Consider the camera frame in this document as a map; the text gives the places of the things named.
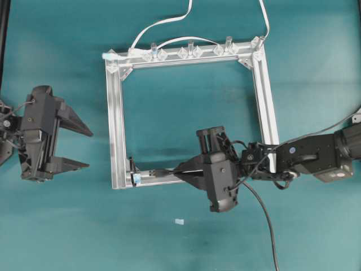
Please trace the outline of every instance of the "square aluminum frame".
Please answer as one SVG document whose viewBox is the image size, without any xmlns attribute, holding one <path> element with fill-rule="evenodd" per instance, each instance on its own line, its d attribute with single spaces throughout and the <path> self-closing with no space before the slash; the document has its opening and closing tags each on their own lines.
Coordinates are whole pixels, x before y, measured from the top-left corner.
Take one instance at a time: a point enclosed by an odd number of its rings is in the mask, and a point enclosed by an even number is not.
<svg viewBox="0 0 361 271">
<path fill-rule="evenodd" d="M 130 163 L 126 156 L 122 82 L 135 69 L 238 61 L 249 69 L 253 75 L 262 141 L 265 144 L 278 145 L 279 136 L 266 53 L 264 45 L 259 46 L 259 42 L 260 39 L 255 37 L 250 42 L 232 43 L 237 48 L 236 52 L 233 50 L 234 53 L 227 50 L 226 45 L 221 45 L 223 48 L 222 53 L 216 52 L 214 45 L 197 46 L 202 52 L 198 57 L 191 54 L 187 57 L 179 55 L 180 50 L 185 50 L 181 48 L 162 49 L 163 54 L 165 52 L 167 56 L 164 60 L 144 60 L 144 57 L 141 56 L 129 57 L 128 53 L 116 53 L 113 50 L 105 53 L 106 55 L 116 56 L 115 58 L 105 58 L 112 188 L 126 189 L 134 187 L 132 178 L 133 182 L 136 178 L 137 187 L 183 182 L 174 175 L 155 177 L 152 175 L 153 170 L 140 171 L 137 168 L 133 171 L 130 170 Z M 270 168 L 271 171 L 275 172 L 275 155 L 270 155 Z"/>
</svg>

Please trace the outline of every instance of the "white cable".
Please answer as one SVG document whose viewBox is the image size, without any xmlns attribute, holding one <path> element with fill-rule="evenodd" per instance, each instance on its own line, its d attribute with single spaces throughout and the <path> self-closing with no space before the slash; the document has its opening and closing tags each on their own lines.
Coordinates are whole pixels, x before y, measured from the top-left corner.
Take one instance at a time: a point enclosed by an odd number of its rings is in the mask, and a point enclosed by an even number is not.
<svg viewBox="0 0 361 271">
<path fill-rule="evenodd" d="M 26 106 L 27 104 L 33 104 L 33 103 L 34 103 L 34 101 L 22 103 L 21 105 L 19 105 L 19 106 L 17 107 L 17 109 L 14 109 L 14 110 L 10 111 L 9 113 L 1 116 L 1 117 L 0 117 L 0 121 L 6 119 L 7 117 L 9 117 L 9 116 L 11 116 L 11 115 L 13 115 L 15 112 L 19 111 L 23 106 Z"/>
<path fill-rule="evenodd" d="M 126 56 L 118 55 L 117 53 L 102 53 L 102 58 L 104 60 L 114 61 L 114 60 L 126 60 Z"/>
<path fill-rule="evenodd" d="M 133 41 L 132 45 L 131 45 L 131 49 L 134 49 L 135 46 L 137 45 L 138 41 L 140 40 L 140 38 L 142 37 L 142 35 L 151 27 L 154 27 L 155 25 L 159 25 L 159 24 L 166 24 L 166 23 L 171 23 L 173 21 L 181 21 L 183 20 L 185 17 L 187 17 L 187 15 L 191 12 L 192 10 L 192 4 L 193 4 L 193 0 L 189 0 L 189 3 L 188 3 L 188 10 L 187 10 L 187 13 L 180 16 L 180 17 L 174 17 L 174 18 L 168 18 L 168 19 L 165 19 L 165 20 L 161 20 L 161 21 L 158 21 L 146 28 L 144 28 L 138 35 L 137 37 L 135 38 L 135 40 Z"/>
<path fill-rule="evenodd" d="M 268 34 L 270 34 L 270 21 L 268 20 L 266 7 L 265 7 L 265 3 L 263 2 L 263 0 L 259 0 L 259 4 L 261 5 L 263 18 L 265 20 L 265 24 L 266 24 L 266 28 L 267 28 L 266 35 L 264 35 L 264 39 L 266 39 L 268 37 Z"/>
<path fill-rule="evenodd" d="M 171 43 L 174 43 L 174 42 L 178 42 L 178 41 L 187 41 L 187 40 L 198 40 L 198 41 L 206 41 L 206 42 L 210 42 L 210 43 L 213 43 L 213 44 L 218 44 L 216 43 L 215 41 L 211 41 L 207 38 L 201 38 L 201 37 L 192 37 L 192 36 L 189 36 L 189 37 L 179 37 L 179 38 L 172 38 L 171 40 L 168 40 L 168 41 L 165 41 L 163 42 L 161 45 L 159 45 L 157 47 L 157 49 L 161 49 L 162 47 L 168 45 L 168 44 L 171 44 Z"/>
</svg>

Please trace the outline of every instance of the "wire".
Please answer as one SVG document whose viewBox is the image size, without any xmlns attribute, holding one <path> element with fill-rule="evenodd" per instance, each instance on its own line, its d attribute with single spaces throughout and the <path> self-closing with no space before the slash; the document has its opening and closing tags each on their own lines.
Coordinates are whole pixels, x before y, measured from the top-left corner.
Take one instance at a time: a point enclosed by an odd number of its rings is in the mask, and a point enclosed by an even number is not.
<svg viewBox="0 0 361 271">
<path fill-rule="evenodd" d="M 192 5 L 193 5 L 193 0 L 189 0 L 188 1 L 188 10 L 187 12 L 179 17 L 173 17 L 173 18 L 168 18 L 168 19 L 164 19 L 164 20 L 160 20 L 152 25 L 149 25 L 148 27 L 144 28 L 135 38 L 135 40 L 133 41 L 133 43 L 130 46 L 130 49 L 135 49 L 137 43 L 139 42 L 140 38 L 142 37 L 142 35 L 145 34 L 145 32 L 147 30 L 149 30 L 149 28 L 154 27 L 155 25 L 159 25 L 159 24 L 166 24 L 166 23 L 172 23 L 174 21 L 181 21 L 184 18 L 186 18 L 188 16 L 188 14 L 191 12 L 192 10 Z M 265 42 L 266 38 L 268 37 L 268 35 L 270 34 L 270 21 L 268 20 L 268 15 L 267 15 L 267 10 L 265 7 L 265 3 L 263 2 L 263 0 L 259 0 L 259 5 L 261 6 L 261 10 L 262 10 L 262 15 L 263 15 L 263 19 L 265 21 L 266 24 L 266 34 L 264 36 L 261 36 L 259 44 L 258 44 L 258 49 L 261 48 L 261 46 L 263 45 L 263 43 Z M 206 42 L 210 42 L 213 43 L 215 45 L 217 45 L 218 43 L 212 40 L 209 40 L 207 38 L 202 38 L 202 37 L 178 37 L 178 38 L 173 38 L 171 40 L 165 41 L 163 42 L 161 45 L 159 45 L 157 47 L 157 49 L 161 49 L 162 47 L 174 43 L 174 42 L 178 42 L 178 41 L 185 41 L 185 40 L 199 40 L 199 41 L 206 41 Z"/>
<path fill-rule="evenodd" d="M 247 145 L 246 145 L 243 141 L 241 141 L 241 140 L 234 140 L 234 141 L 231 142 L 231 144 L 232 144 L 232 145 L 234 145 L 234 144 L 241 144 L 241 145 L 243 145 L 243 146 L 245 147 L 246 150 L 248 150 Z"/>
<path fill-rule="evenodd" d="M 6 140 L 7 143 L 9 143 L 13 148 L 16 148 L 16 149 L 20 149 L 21 146 L 18 146 L 16 144 L 14 144 L 13 142 L 11 142 L 9 139 Z"/>
<path fill-rule="evenodd" d="M 189 36 L 189 37 L 179 37 L 179 38 L 172 38 L 171 40 L 168 40 L 168 41 L 165 41 L 163 42 L 161 45 L 159 45 L 157 47 L 157 49 L 161 49 L 162 47 L 168 45 L 168 44 L 171 44 L 171 43 L 175 43 L 175 42 L 178 42 L 178 41 L 188 41 L 188 40 L 198 40 L 198 41 L 206 41 L 206 42 L 209 42 L 209 43 L 213 43 L 215 45 L 217 45 L 218 43 L 216 43 L 215 41 L 211 41 L 207 38 L 201 38 L 201 37 L 193 37 L 193 36 Z"/>
<path fill-rule="evenodd" d="M 277 260 L 277 252 L 276 252 L 276 240 L 275 240 L 275 233 L 273 231 L 273 227 L 272 227 L 272 223 L 271 223 L 271 218 L 269 213 L 267 212 L 266 206 L 263 203 L 261 197 L 257 194 L 257 192 L 251 187 L 251 185 L 249 185 L 248 183 L 244 182 L 243 185 L 245 187 L 248 188 L 249 191 L 252 192 L 252 194 L 255 196 L 255 198 L 258 200 L 258 202 L 260 203 L 260 205 L 262 206 L 262 209 L 266 215 L 267 218 L 267 223 L 268 223 L 268 227 L 270 229 L 270 234 L 271 234 L 271 243 L 272 243 L 272 255 L 273 255 L 273 262 L 275 264 L 275 269 L 276 271 L 279 271 L 279 267 L 278 267 L 278 260 Z"/>
<path fill-rule="evenodd" d="M 2 117 L 0 117 L 0 121 L 6 119 L 7 117 L 11 116 L 12 114 L 14 114 L 15 112 L 19 111 L 23 106 L 27 105 L 27 104 L 33 104 L 34 101 L 31 102 L 25 102 L 22 103 L 21 105 L 18 106 L 17 109 L 10 111 L 8 114 L 3 115 Z"/>
<path fill-rule="evenodd" d="M 300 137 L 296 137 L 296 138 L 293 138 L 293 139 L 290 139 L 290 140 L 287 140 L 287 141 L 284 141 L 282 142 L 281 144 L 271 148 L 267 154 L 264 155 L 264 157 L 256 164 L 256 166 L 253 168 L 253 170 L 246 176 L 243 178 L 243 180 L 239 181 L 234 187 L 232 188 L 229 188 L 229 191 L 234 191 L 236 190 L 242 183 L 244 183 L 246 180 L 248 180 L 249 177 L 251 177 L 255 171 L 257 170 L 257 168 L 263 163 L 263 161 L 267 158 L 268 154 L 271 154 L 273 153 L 275 150 L 277 150 L 279 147 L 283 146 L 283 145 L 286 145 L 286 144 L 289 144 L 289 143 L 292 143 L 294 141 L 297 141 L 297 140 L 301 140 L 301 139 L 305 139 L 307 137 L 312 137 L 312 136 L 317 136 L 318 134 L 322 134 L 328 130 L 331 130 L 332 128 L 335 128 L 336 126 L 344 123 L 346 120 L 354 117 L 354 116 L 358 116 L 358 115 L 361 115 L 361 113 L 353 113 L 347 117 L 345 117 L 344 119 L 340 120 L 339 122 L 331 125 L 330 127 L 327 127 L 325 129 L 322 129 L 318 132 L 315 132 L 315 133 L 310 133 L 310 134 L 305 134 L 303 136 L 300 136 Z"/>
<path fill-rule="evenodd" d="M 152 28 L 154 27 L 155 25 L 159 25 L 159 24 L 166 24 L 166 23 L 171 23 L 171 22 L 174 22 L 174 21 L 181 21 L 183 20 L 185 17 L 188 16 L 188 14 L 191 12 L 192 10 L 192 5 L 193 5 L 193 0 L 189 0 L 188 2 L 188 10 L 186 12 L 186 14 L 182 15 L 182 16 L 179 16 L 179 17 L 174 17 L 174 18 L 168 18 L 168 19 L 165 19 L 165 20 L 160 20 L 146 28 L 144 28 L 138 35 L 137 37 L 135 38 L 135 40 L 133 41 L 132 45 L 131 45 L 131 49 L 134 49 L 138 43 L 138 41 L 140 40 L 140 38 L 142 37 L 142 35 L 144 35 L 144 33 L 149 30 L 149 28 Z"/>
<path fill-rule="evenodd" d="M 280 185 L 277 181 L 273 181 L 273 183 L 275 184 L 275 186 L 279 189 L 279 190 L 285 190 L 289 187 L 290 184 L 290 180 L 286 180 L 285 181 L 285 185 Z"/>
<path fill-rule="evenodd" d="M 263 2 L 263 0 L 259 0 L 259 5 L 261 6 L 263 19 L 265 20 L 266 29 L 267 29 L 266 34 L 264 35 L 264 39 L 263 39 L 263 41 L 265 41 L 266 38 L 268 37 L 268 35 L 270 34 L 270 21 L 268 20 L 267 10 L 266 10 L 265 3 Z"/>
</svg>

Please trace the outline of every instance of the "teal table surface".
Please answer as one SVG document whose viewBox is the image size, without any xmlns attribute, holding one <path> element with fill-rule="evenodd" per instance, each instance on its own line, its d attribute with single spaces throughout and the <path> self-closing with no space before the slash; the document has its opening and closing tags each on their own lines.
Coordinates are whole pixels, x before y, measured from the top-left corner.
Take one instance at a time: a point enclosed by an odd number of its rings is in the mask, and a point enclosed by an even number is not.
<svg viewBox="0 0 361 271">
<path fill-rule="evenodd" d="M 62 130 L 57 156 L 90 164 L 41 185 L 20 179 L 14 155 L 0 168 L 0 270 L 273 270 L 266 219 L 246 189 L 239 206 L 210 213 L 187 184 L 112 190 L 104 62 L 186 0 L 13 0 L 1 98 L 22 103 L 51 85 L 94 132 Z M 281 141 L 314 132 L 361 106 L 357 0 L 267 0 L 268 68 Z M 257 0 L 197 0 L 183 21 L 154 27 L 139 47 L 179 36 L 223 42 L 264 32 Z M 127 154 L 141 169 L 198 154 L 195 131 L 224 125 L 261 140 L 251 73 L 240 64 L 133 72 L 124 82 Z M 285 191 L 250 181 L 265 201 L 281 270 L 361 270 L 361 165 L 329 184 L 311 176 Z M 176 225 L 175 218 L 184 219 Z"/>
</svg>

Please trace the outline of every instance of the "screw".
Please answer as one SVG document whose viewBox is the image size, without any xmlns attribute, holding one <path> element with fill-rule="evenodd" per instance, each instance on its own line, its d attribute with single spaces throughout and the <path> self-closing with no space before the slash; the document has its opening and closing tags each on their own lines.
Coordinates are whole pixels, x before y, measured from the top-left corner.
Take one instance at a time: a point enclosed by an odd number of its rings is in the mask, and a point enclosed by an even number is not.
<svg viewBox="0 0 361 271">
<path fill-rule="evenodd" d="M 11 123 L 8 120 L 4 120 L 3 125 L 8 128 L 10 127 Z"/>
</svg>

